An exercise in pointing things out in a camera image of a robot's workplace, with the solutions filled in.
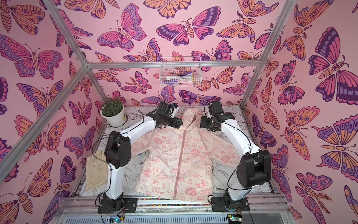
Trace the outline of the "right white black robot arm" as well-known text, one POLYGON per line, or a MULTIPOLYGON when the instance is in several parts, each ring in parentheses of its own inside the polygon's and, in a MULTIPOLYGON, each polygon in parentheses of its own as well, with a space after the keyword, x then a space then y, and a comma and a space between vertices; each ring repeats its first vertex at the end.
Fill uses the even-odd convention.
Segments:
POLYGON ((200 127, 211 132, 223 132, 240 157, 227 181, 223 204, 229 211, 250 211, 246 195, 253 187, 271 180, 271 154, 250 140, 234 115, 224 112, 219 100, 208 103, 208 112, 209 115, 201 118, 200 127))

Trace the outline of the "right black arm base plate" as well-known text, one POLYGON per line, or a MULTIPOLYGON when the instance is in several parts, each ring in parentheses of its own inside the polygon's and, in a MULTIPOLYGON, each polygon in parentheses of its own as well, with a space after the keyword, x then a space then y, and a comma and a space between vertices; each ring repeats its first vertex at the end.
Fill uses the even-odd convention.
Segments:
POLYGON ((237 212, 250 211, 247 198, 233 201, 228 197, 209 196, 208 202, 211 204, 213 212, 237 212))

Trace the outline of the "pink printed hooded jacket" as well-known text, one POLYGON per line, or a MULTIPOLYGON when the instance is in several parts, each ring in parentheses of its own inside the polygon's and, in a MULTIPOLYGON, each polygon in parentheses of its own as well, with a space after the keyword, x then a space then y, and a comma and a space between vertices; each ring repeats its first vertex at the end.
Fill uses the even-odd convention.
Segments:
POLYGON ((132 155, 150 151, 134 190, 170 200, 206 202, 213 193, 212 161, 235 167, 234 146, 200 128, 203 112, 187 107, 180 128, 155 129, 131 145, 132 155))

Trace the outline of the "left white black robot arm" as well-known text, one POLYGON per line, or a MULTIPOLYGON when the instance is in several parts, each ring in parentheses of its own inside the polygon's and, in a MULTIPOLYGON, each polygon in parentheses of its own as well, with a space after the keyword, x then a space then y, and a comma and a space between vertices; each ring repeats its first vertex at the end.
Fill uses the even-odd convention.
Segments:
POLYGON ((131 146, 141 136, 155 128, 180 128, 182 120, 176 117, 176 103, 160 102, 159 106, 143 116, 131 127, 108 136, 104 154, 109 168, 107 190, 102 194, 98 212, 116 213, 124 210, 123 179, 126 165, 131 160, 131 146))

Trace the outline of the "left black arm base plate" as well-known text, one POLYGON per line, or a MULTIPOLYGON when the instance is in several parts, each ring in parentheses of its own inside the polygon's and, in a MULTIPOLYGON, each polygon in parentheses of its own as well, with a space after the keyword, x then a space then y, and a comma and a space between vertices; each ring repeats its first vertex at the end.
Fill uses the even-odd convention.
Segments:
POLYGON ((100 202, 98 214, 135 213, 137 209, 137 198, 105 198, 100 202))

